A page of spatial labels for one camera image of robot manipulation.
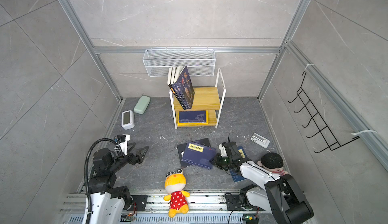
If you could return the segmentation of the blue book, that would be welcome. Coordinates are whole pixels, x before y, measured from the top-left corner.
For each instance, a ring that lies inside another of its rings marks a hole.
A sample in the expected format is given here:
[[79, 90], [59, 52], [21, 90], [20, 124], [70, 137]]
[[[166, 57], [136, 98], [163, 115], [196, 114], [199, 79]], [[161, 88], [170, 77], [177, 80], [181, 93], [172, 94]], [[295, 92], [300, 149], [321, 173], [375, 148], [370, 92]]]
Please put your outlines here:
[[[246, 157], [246, 152], [242, 146], [238, 146], [237, 150], [242, 157]], [[245, 180], [245, 178], [242, 176], [239, 165], [236, 165], [235, 169], [229, 169], [227, 172], [232, 177], [232, 179], [235, 183], [238, 183], [238, 182]]]

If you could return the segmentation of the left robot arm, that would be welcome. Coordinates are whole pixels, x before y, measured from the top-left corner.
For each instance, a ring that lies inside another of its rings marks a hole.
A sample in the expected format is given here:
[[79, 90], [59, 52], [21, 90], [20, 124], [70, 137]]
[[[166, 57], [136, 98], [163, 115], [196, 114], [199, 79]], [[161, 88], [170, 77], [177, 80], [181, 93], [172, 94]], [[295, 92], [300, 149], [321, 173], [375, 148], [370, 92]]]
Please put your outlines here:
[[88, 150], [84, 163], [84, 224], [116, 224], [125, 211], [132, 211], [127, 218], [136, 218], [138, 211], [145, 210], [147, 195], [132, 197], [127, 186], [114, 186], [116, 173], [128, 164], [141, 164], [149, 150], [146, 146], [133, 154], [136, 144], [129, 143], [129, 139], [125, 134], [101, 138]]

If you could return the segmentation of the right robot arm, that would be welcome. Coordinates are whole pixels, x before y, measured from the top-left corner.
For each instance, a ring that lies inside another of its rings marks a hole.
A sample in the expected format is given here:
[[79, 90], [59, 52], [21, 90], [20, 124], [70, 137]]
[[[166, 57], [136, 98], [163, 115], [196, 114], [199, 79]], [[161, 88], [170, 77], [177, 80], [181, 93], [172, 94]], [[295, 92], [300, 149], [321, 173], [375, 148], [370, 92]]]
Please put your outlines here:
[[270, 212], [278, 224], [302, 224], [314, 217], [314, 211], [293, 176], [276, 174], [242, 157], [235, 142], [219, 145], [210, 163], [221, 170], [232, 170], [254, 184], [240, 190], [243, 205]]

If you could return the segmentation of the navy book with yellow label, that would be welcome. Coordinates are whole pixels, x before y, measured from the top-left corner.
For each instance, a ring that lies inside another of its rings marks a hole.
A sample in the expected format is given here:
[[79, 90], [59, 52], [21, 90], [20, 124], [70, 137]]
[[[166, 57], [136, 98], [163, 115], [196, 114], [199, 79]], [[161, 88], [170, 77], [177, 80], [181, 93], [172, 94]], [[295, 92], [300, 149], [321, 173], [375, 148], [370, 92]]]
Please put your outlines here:
[[181, 111], [178, 117], [179, 123], [207, 123], [208, 116], [206, 110]]

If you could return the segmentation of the yellow cartoon book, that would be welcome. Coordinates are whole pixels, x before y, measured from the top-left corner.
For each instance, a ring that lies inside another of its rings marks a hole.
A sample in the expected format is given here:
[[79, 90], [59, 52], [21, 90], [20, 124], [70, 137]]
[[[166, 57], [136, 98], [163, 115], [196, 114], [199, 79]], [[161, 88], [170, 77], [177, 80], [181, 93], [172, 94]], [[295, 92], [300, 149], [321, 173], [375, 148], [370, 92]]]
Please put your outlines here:
[[179, 127], [189, 127], [189, 126], [206, 126], [209, 124], [209, 116], [208, 116], [208, 122], [207, 123], [179, 123], [177, 122], [177, 125]]

